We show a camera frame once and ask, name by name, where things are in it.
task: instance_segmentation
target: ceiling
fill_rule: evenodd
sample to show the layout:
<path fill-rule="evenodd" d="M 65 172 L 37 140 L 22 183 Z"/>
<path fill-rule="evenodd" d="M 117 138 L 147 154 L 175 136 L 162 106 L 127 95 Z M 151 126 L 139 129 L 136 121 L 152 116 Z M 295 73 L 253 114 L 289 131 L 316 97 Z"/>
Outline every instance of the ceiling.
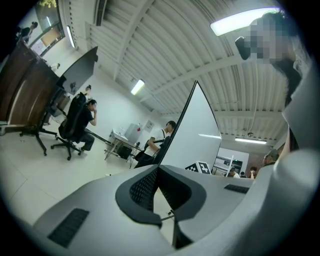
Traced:
<path fill-rule="evenodd" d="M 83 29 L 83 3 L 68 3 L 76 44 Z M 216 36 L 210 28 L 229 15 L 268 6 L 275 4 L 268 0 L 108 0 L 101 26 L 89 26 L 88 41 L 91 48 L 98 46 L 101 69 L 119 86 L 131 91 L 139 79 L 145 81 L 136 97 L 162 118 L 178 120 L 198 80 L 223 139 L 248 137 L 252 132 L 272 146 L 287 130 L 281 114 L 284 77 L 269 64 L 240 58 L 234 42 L 243 29 Z"/>

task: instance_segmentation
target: office chair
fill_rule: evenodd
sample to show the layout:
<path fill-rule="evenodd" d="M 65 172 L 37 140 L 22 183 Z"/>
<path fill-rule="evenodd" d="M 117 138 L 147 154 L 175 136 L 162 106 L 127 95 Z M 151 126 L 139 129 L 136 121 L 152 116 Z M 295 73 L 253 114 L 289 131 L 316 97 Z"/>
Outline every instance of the office chair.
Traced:
<path fill-rule="evenodd" d="M 73 142 L 79 143 L 81 141 L 81 137 L 74 136 L 74 133 L 78 117 L 82 112 L 85 103 L 86 97 L 83 93 L 79 93 L 77 96 L 73 98 L 70 104 L 67 117 L 59 126 L 59 134 L 61 137 L 57 136 L 56 138 L 56 140 L 60 140 L 62 143 L 54 144 L 51 146 L 52 150 L 57 147 L 66 147 L 69 153 L 69 156 L 67 158 L 68 161 L 70 161 L 71 159 L 71 149 L 77 151 L 79 156 L 82 153 L 78 148 L 76 148 Z"/>

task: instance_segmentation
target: person's hair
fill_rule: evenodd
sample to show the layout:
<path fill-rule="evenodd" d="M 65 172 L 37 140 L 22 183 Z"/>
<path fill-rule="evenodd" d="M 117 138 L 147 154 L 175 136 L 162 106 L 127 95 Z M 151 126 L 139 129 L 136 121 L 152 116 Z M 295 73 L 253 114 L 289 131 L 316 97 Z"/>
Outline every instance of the person's hair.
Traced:
<path fill-rule="evenodd" d="M 36 21 L 33 21 L 31 24 L 34 26 L 34 28 L 38 27 L 38 22 Z"/>
<path fill-rule="evenodd" d="M 171 125 L 172 126 L 172 129 L 174 129 L 175 127 L 176 127 L 176 122 L 175 121 L 169 121 L 169 122 L 167 122 L 166 123 L 166 125 L 165 126 L 167 126 L 167 125 Z"/>
<path fill-rule="evenodd" d="M 97 101 L 95 99 L 90 99 L 88 101 L 87 105 L 89 105 L 89 104 L 92 104 L 92 105 L 97 104 Z"/>

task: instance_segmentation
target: computer monitor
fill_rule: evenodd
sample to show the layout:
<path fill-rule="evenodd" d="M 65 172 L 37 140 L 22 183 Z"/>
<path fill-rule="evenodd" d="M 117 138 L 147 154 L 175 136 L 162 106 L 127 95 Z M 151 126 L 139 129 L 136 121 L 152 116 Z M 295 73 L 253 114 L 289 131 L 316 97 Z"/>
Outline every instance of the computer monitor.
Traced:
<path fill-rule="evenodd" d="M 215 115 L 196 80 L 159 164 L 185 169 L 205 162 L 211 169 L 220 144 L 221 134 Z"/>
<path fill-rule="evenodd" d="M 80 87 L 93 75 L 95 62 L 98 61 L 98 47 L 92 48 L 73 63 L 58 80 L 67 93 L 75 95 Z"/>

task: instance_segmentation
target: window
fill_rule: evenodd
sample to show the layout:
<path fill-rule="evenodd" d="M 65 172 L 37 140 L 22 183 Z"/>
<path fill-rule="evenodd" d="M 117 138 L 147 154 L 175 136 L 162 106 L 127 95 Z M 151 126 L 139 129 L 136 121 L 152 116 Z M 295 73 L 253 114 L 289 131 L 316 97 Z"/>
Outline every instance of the window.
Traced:
<path fill-rule="evenodd" d="M 29 42 L 29 46 L 38 55 L 43 56 L 65 37 L 65 32 L 60 20 L 58 1 L 56 1 L 56 7 L 53 5 L 50 7 L 48 5 L 42 6 L 37 3 L 34 10 L 42 33 L 32 42 Z"/>

